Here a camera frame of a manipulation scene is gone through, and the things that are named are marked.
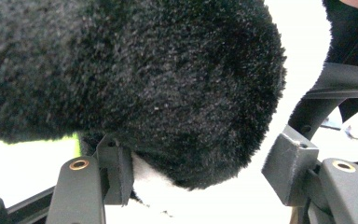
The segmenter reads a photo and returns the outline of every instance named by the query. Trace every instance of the black fur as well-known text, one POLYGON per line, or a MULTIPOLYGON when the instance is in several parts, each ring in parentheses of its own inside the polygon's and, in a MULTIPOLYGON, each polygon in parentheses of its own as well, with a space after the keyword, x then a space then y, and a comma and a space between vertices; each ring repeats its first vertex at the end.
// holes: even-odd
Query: black fur
POLYGON ((260 0, 0 0, 0 139, 115 133, 206 188, 258 149, 282 52, 260 0))

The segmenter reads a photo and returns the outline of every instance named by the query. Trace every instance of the white fur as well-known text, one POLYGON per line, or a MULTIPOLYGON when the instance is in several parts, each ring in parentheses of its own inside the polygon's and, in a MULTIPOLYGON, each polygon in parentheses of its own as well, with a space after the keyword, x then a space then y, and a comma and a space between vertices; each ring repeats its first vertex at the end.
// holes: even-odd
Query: white fur
MULTIPOLYGON (((322 1, 266 0, 266 5, 282 34, 282 46, 287 60, 286 88, 277 113, 269 125, 269 132, 260 151, 238 178, 211 186, 204 190, 181 189, 172 184, 148 164, 133 156, 135 183, 138 196, 149 205, 149 213, 160 215, 170 222, 188 220, 227 223, 288 223, 290 209, 281 205, 261 168, 273 142, 283 130, 297 102, 309 90, 323 69, 330 44, 330 24, 326 19, 322 1)), ((147 217, 133 214, 129 219, 147 217)), ((108 221, 117 220, 112 216, 108 221)))

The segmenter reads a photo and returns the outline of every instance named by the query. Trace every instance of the black plush toy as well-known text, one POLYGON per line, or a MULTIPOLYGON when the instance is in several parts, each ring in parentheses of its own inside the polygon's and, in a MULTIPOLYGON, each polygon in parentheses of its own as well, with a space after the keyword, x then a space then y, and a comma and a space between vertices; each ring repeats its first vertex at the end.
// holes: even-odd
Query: black plush toy
POLYGON ((258 150, 283 62, 260 0, 0 0, 0 140, 113 133, 206 188, 258 150))
POLYGON ((112 133, 150 208, 280 222, 260 170, 329 29, 315 0, 0 0, 0 140, 112 133))

